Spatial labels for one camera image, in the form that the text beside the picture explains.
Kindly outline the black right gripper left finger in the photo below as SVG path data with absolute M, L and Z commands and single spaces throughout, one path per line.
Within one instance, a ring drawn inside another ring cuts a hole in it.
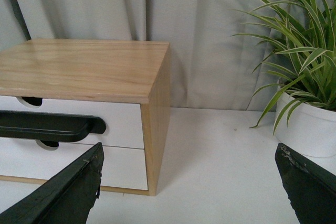
M 100 196 L 103 161 L 103 146 L 97 143 L 1 213 L 1 223 L 86 223 Z

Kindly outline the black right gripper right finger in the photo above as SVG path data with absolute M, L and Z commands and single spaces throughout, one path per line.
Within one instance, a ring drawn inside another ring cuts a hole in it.
M 335 223 L 335 175 L 279 143 L 276 165 L 300 223 Z

